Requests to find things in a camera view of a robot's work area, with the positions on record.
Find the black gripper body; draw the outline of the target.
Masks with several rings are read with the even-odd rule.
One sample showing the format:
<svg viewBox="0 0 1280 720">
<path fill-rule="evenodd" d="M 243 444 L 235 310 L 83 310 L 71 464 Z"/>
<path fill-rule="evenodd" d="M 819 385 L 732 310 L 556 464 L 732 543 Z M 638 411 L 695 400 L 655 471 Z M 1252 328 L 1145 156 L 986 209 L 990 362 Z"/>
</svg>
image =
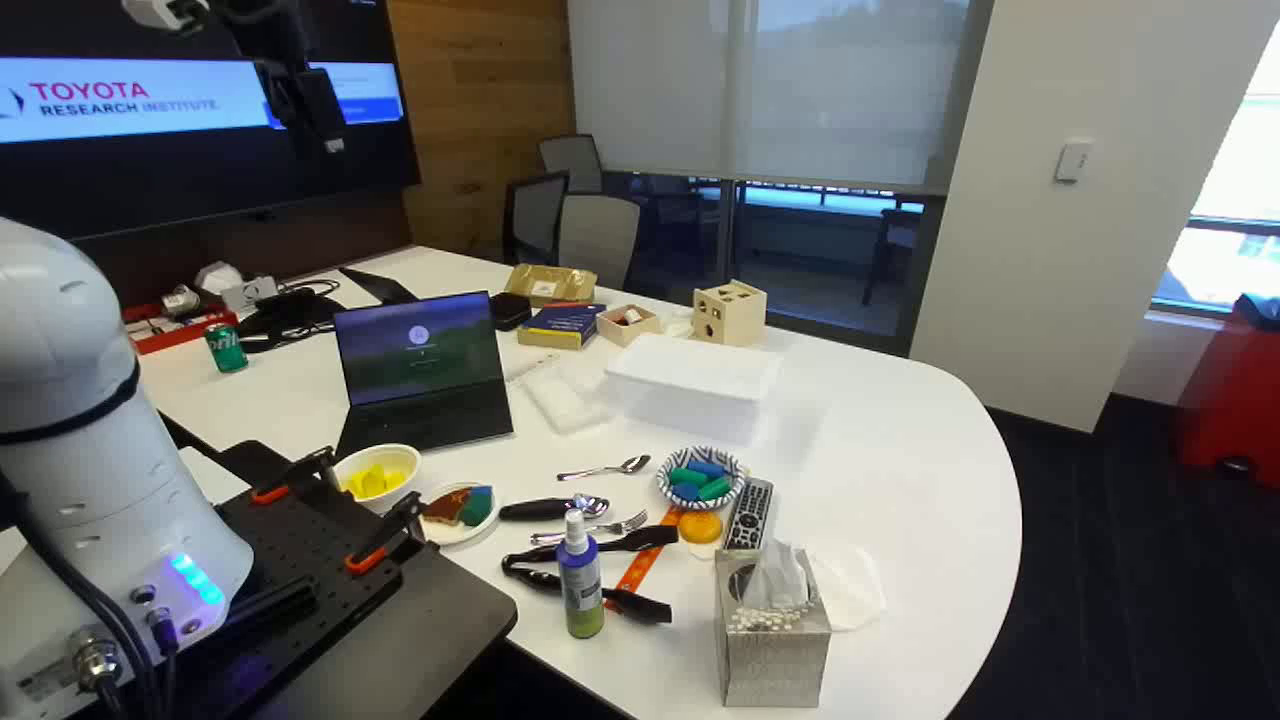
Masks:
<svg viewBox="0 0 1280 720">
<path fill-rule="evenodd" d="M 267 111 L 285 122 L 301 156 L 334 161 L 348 147 L 344 111 L 325 68 L 259 65 Z"/>
</svg>

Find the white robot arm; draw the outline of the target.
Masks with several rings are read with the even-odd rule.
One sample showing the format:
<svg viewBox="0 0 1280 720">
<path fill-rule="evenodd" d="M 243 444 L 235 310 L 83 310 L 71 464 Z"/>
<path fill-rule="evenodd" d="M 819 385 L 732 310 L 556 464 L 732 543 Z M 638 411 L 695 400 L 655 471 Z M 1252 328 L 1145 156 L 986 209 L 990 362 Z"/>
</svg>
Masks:
<svg viewBox="0 0 1280 720">
<path fill-rule="evenodd" d="M 165 701 L 194 655 L 186 713 L 250 714 L 312 653 L 267 643 L 259 566 L 290 516 L 209 500 L 158 405 L 105 271 L 69 241 L 0 220 L 0 474 L 25 547 L 0 580 L 5 720 L 71 714 L 129 683 Z"/>
</svg>

